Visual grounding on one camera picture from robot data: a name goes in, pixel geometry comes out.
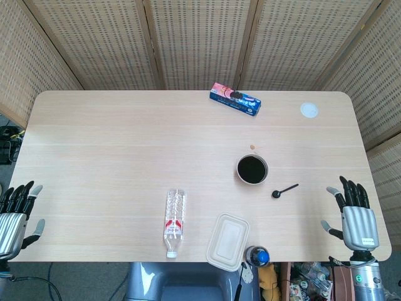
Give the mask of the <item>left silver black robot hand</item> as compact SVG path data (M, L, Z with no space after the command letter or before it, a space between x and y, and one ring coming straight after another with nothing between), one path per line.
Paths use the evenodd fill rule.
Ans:
M0 197L0 261L15 258L43 234L45 220L40 219L33 234L25 236L34 202L42 188L30 181L17 188L10 187Z

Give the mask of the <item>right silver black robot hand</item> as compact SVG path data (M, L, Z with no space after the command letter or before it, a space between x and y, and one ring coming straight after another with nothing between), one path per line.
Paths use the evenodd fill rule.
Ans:
M340 176L343 192L328 186L326 190L332 194L341 213L342 229L331 227L322 220L323 229L332 236L342 240L351 251L373 251L379 246L377 221L370 208L368 194L361 184Z

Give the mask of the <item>black plastic spoon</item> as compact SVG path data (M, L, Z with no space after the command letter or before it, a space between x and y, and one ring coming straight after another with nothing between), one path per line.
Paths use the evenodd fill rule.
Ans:
M280 190L280 191L274 190L274 191L272 192L271 196L272 196L273 198L275 198L275 199L278 199L278 198L280 198L280 196L281 196L284 192L289 191L289 190L291 190L291 189L294 189L294 188L296 188L296 187L298 187L298 186L299 186L299 184L294 184L294 185L292 185L292 186L290 186L290 187L287 187L287 188L285 188L285 189L282 189L282 190Z

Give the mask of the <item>white bowl of dark liquid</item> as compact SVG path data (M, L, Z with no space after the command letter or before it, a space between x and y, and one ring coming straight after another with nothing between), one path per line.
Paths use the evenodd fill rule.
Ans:
M247 154L241 157L236 166L237 175L246 184L262 184L269 172L267 162L257 154Z

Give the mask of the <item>white takeaway food container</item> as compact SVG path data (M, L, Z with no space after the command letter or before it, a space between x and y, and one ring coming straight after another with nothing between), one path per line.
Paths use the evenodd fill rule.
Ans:
M250 225L245 219L228 213L220 214L207 247L207 262L227 272L238 271L249 229Z

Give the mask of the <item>blue cardboard box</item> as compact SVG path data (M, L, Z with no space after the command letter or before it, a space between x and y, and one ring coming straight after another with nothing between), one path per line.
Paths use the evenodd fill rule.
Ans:
M257 115L261 108L261 101L259 99L233 90L220 83L213 85L209 98L251 116Z

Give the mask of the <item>woven bamboo screen panel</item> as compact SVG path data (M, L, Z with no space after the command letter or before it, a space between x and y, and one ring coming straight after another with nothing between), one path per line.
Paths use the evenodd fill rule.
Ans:
M401 250L401 133L367 152L391 245Z
M25 128L41 92L82 89L25 2L0 0L0 114Z
M144 0L162 86L235 87L258 0Z
M163 90L147 0L23 0L85 90Z
M401 0L388 0L325 88L351 98L366 150L401 131Z
M259 0L241 90L312 90L383 0Z

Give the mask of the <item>pile of packaged goods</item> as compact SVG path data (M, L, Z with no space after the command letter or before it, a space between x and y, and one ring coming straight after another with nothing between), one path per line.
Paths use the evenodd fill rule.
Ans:
M351 270L328 263L281 262L280 301L356 301Z

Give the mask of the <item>dark drink bottle blue cap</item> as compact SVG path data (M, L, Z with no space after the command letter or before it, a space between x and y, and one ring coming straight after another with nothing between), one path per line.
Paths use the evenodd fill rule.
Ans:
M264 267L270 261L270 255L263 246L249 246L245 252L245 261L254 267Z

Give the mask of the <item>yellow soft object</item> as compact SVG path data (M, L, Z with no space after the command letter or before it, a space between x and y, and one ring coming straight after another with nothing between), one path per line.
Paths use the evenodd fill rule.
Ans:
M278 274L274 265L270 263L258 268L259 287L264 301L281 301L281 291L278 287Z

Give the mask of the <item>white round table cap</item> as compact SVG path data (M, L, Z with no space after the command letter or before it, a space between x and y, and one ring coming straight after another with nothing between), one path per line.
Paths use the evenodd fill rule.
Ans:
M302 103L300 106L300 111L304 117L309 119L313 119L319 114L317 105L311 102Z

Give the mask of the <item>clear plastic water bottle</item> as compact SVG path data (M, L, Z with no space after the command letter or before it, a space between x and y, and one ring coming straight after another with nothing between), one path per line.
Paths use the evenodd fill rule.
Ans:
M166 257L173 259L183 240L183 225L185 221L186 193L182 189L170 189L165 204L164 242L167 249Z

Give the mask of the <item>grey robot torso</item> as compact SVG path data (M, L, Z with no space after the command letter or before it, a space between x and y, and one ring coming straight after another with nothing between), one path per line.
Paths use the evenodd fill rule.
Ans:
M258 271L242 281L240 268L227 272L206 262L130 264L124 301L261 301Z

